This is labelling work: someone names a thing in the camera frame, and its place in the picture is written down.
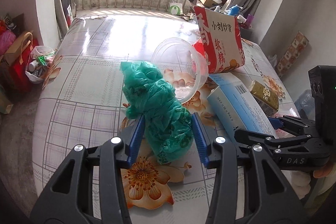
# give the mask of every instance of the concrete floor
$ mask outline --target concrete floor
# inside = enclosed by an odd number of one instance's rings
[[[27,94],[9,93],[8,98],[14,106],[9,114],[1,115],[0,179],[26,216],[29,216],[37,200],[32,141],[41,88],[41,85],[33,85],[31,92]]]

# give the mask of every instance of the red and white snack package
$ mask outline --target red and white snack package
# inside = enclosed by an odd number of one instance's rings
[[[245,56],[237,19],[195,6],[201,39],[194,48],[201,53],[209,73],[221,73],[245,64]]]

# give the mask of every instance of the gold package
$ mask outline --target gold package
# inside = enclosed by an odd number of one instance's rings
[[[253,80],[250,85],[249,91],[267,116],[272,116],[278,112],[278,97],[269,88],[260,84],[256,80]]]

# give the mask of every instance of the clear plastic bowl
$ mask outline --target clear plastic bowl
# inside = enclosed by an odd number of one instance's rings
[[[209,75],[205,58],[181,38],[168,38],[158,45],[152,63],[161,70],[163,78],[173,85],[175,96],[181,104],[195,95]]]

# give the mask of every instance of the cardboard box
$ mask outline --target cardboard box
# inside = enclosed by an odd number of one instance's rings
[[[249,92],[266,115],[272,117],[278,112],[278,96],[271,89],[260,84],[258,81],[253,80],[249,87]]]
[[[237,129],[245,129],[277,138],[274,128],[246,86],[233,74],[209,76],[218,87],[208,96],[214,110],[231,140]]]
[[[205,6],[205,7],[213,7],[213,6],[217,6],[219,5],[218,3],[216,3],[215,1],[213,0],[199,0],[200,2],[202,2],[202,4]]]
[[[237,19],[198,6],[194,9],[201,35],[194,48],[205,57],[209,73],[243,66],[245,55]]]

